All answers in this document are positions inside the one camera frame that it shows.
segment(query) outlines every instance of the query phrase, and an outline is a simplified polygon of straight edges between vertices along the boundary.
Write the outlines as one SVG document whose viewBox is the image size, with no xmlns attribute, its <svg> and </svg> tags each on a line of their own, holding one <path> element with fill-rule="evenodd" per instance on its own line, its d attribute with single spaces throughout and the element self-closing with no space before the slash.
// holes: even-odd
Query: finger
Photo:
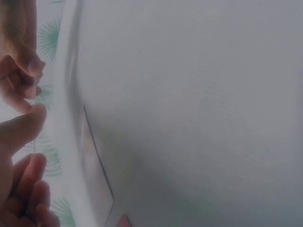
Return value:
<svg viewBox="0 0 303 227">
<path fill-rule="evenodd" d="M 15 61 L 27 75 L 37 77 L 42 74 L 45 62 L 41 61 L 35 49 L 23 42 L 20 31 L 7 27 L 2 34 L 3 51 Z"/>
<path fill-rule="evenodd" d="M 34 84 L 34 78 L 27 75 L 25 72 L 19 70 L 18 75 L 20 76 L 20 80 L 21 80 L 22 84 L 28 84 L 28 85 Z M 43 74 L 35 77 L 37 84 L 40 82 L 42 76 L 43 76 Z"/>
<path fill-rule="evenodd" d="M 45 181 L 36 182 L 32 191 L 28 208 L 25 212 L 25 216 L 27 216 L 34 223 L 39 225 L 39 219 L 36 215 L 36 207 L 39 204 L 42 204 L 49 209 L 51 203 L 50 198 L 51 192 L 48 183 Z"/>
<path fill-rule="evenodd" d="M 26 167 L 24 174 L 19 180 L 16 189 L 11 193 L 9 198 L 10 212 L 14 213 L 16 216 L 20 217 L 24 214 L 25 209 L 28 207 L 30 202 L 30 197 L 34 191 L 34 185 L 36 182 L 41 181 L 43 173 L 46 167 L 46 158 L 43 154 L 33 155 L 28 166 Z M 37 186 L 36 190 L 44 190 L 45 188 L 40 188 Z"/>
<path fill-rule="evenodd" d="M 0 124 L 2 152 L 13 156 L 24 145 L 40 133 L 46 119 L 46 108 L 42 104 L 32 107 L 30 113 Z"/>
<path fill-rule="evenodd" d="M 42 93 L 42 90 L 40 87 L 20 84 L 16 87 L 16 92 L 23 98 L 32 99 L 40 95 Z"/>
<path fill-rule="evenodd" d="M 37 206 L 36 211 L 41 227 L 60 227 L 59 218 L 47 209 L 47 207 L 40 204 Z"/>
<path fill-rule="evenodd" d="M 7 77 L 10 73 L 18 69 L 15 61 L 10 56 L 0 58 L 0 79 Z"/>
<path fill-rule="evenodd" d="M 15 84 L 14 76 L 0 79 L 0 95 L 7 105 L 19 113 L 26 114 L 31 110 L 32 106 L 15 90 Z"/>
<path fill-rule="evenodd" d="M 19 184 L 32 156 L 32 154 L 26 155 L 23 159 L 21 159 L 14 165 L 13 184 L 11 189 L 12 192 L 15 191 L 17 185 Z"/>
<path fill-rule="evenodd" d="M 37 48 L 37 7 L 36 0 L 27 0 L 24 5 L 27 29 L 24 34 L 24 42 L 32 47 Z"/>
</svg>

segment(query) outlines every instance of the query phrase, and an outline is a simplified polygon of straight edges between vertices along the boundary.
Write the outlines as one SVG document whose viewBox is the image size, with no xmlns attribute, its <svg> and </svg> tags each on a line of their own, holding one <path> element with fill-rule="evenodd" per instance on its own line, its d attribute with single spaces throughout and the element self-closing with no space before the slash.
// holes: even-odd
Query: fingernail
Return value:
<svg viewBox="0 0 303 227">
<path fill-rule="evenodd" d="M 41 117 L 41 118 L 45 119 L 46 115 L 47 115 L 47 110 L 46 110 L 45 105 L 36 104 L 32 107 L 31 113 L 37 115 L 38 117 Z"/>
<path fill-rule="evenodd" d="M 38 57 L 34 57 L 28 64 L 27 70 L 31 74 L 31 76 L 39 76 L 43 68 L 45 67 L 45 62 L 41 61 Z"/>
</svg>

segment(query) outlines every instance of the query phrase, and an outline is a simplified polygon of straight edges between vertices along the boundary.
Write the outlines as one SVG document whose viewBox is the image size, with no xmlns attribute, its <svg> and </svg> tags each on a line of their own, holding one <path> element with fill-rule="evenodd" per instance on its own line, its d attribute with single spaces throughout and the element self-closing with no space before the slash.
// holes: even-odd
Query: leaf print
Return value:
<svg viewBox="0 0 303 227">
<path fill-rule="evenodd" d="M 25 152 L 34 152 L 34 142 L 30 142 L 24 146 Z M 36 138 L 36 150 L 45 155 L 47 164 L 45 168 L 45 176 L 59 176 L 62 174 L 59 159 L 59 151 L 52 144 L 52 139 L 47 135 L 45 128 L 42 129 Z"/>
<path fill-rule="evenodd" d="M 41 86 L 42 93 L 37 96 L 37 103 L 42 103 L 46 106 L 47 110 L 51 110 L 53 104 L 53 85 Z"/>
<path fill-rule="evenodd" d="M 60 219 L 61 227 L 76 227 L 71 207 L 65 198 L 54 200 L 51 210 Z"/>
<path fill-rule="evenodd" d="M 39 50 L 50 60 L 53 60 L 56 55 L 59 31 L 59 20 L 46 23 L 38 31 Z"/>
<path fill-rule="evenodd" d="M 54 0 L 54 1 L 51 1 L 51 3 L 62 3 L 62 2 L 65 2 L 65 0 Z"/>
</svg>

